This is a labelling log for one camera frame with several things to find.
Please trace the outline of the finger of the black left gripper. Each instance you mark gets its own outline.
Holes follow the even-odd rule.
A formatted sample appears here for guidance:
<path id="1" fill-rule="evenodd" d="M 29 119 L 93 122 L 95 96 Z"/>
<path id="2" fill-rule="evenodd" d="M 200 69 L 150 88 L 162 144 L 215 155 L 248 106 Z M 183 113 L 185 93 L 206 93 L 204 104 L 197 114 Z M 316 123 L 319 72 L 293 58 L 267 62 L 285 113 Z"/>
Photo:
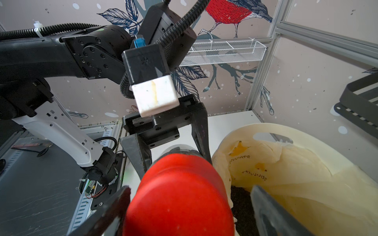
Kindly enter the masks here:
<path id="1" fill-rule="evenodd" d="M 192 137 L 202 157 L 212 164 L 209 148 L 208 115 L 205 108 L 192 113 Z"/>
<path id="2" fill-rule="evenodd" d="M 139 178 L 142 179 L 152 165 L 152 153 L 149 146 L 138 134 L 121 138 L 120 144 Z"/>

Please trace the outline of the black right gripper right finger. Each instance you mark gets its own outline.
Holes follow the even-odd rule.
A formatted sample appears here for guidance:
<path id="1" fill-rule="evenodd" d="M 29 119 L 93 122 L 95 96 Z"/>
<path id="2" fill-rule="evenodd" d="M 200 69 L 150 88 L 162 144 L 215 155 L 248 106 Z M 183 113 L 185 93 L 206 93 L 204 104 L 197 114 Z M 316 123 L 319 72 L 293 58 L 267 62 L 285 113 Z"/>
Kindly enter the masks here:
<path id="1" fill-rule="evenodd" d="M 262 187 L 251 191 L 258 232 L 261 236 L 312 236 L 313 234 L 289 214 Z"/>

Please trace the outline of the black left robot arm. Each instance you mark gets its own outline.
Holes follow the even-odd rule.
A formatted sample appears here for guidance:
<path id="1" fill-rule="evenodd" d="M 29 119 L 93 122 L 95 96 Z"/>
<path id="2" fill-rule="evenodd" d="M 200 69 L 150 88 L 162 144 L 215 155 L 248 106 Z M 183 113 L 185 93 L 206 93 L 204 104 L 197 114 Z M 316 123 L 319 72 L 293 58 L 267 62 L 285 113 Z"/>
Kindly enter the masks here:
<path id="1" fill-rule="evenodd" d="M 47 78 L 109 79 L 136 101 L 141 117 L 189 118 L 171 77 L 196 40 L 192 24 L 208 6 L 197 1 L 183 16 L 169 1 L 151 6 L 142 20 L 133 1 L 104 13 L 108 26 L 66 23 L 1 33 L 1 119 L 12 120 L 68 153 L 92 181 L 118 176 L 113 149 L 74 124 Z"/>

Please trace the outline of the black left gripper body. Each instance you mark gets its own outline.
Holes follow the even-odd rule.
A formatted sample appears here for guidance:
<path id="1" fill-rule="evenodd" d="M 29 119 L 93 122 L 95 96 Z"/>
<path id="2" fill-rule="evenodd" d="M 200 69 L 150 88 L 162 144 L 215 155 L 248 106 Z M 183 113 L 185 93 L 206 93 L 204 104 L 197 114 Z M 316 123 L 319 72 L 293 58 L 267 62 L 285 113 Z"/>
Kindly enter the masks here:
<path id="1" fill-rule="evenodd" d="M 138 112 L 124 116 L 123 128 L 130 135 L 138 134 L 150 148 L 158 147 L 178 139 L 178 129 L 191 125 L 192 113 L 202 108 L 194 95 L 187 95 L 171 110 L 144 118 Z"/>

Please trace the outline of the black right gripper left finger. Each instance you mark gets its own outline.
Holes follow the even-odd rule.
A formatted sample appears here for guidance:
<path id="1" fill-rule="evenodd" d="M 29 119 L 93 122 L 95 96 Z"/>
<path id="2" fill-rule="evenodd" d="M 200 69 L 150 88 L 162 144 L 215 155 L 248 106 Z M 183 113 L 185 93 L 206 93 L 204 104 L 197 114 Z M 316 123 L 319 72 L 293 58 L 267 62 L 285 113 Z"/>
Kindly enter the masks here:
<path id="1" fill-rule="evenodd" d="M 123 186 L 100 209 L 96 210 L 71 236 L 121 236 L 123 221 L 131 202 L 131 189 Z"/>

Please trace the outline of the red-lidded glass jar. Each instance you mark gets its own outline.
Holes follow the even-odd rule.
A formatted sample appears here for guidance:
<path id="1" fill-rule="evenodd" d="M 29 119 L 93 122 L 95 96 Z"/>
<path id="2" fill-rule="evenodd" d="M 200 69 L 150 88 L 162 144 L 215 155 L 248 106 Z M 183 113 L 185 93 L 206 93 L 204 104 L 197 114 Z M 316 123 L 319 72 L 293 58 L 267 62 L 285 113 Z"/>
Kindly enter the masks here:
<path id="1" fill-rule="evenodd" d="M 179 145 L 173 145 L 169 148 L 165 149 L 160 156 L 157 158 L 157 160 L 152 162 L 152 165 L 157 163 L 160 159 L 164 158 L 165 156 L 169 154 L 185 154 L 185 155 L 194 155 L 198 157 L 203 157 L 200 152 L 193 148 L 192 146 L 185 145 L 185 144 L 179 144 Z"/>

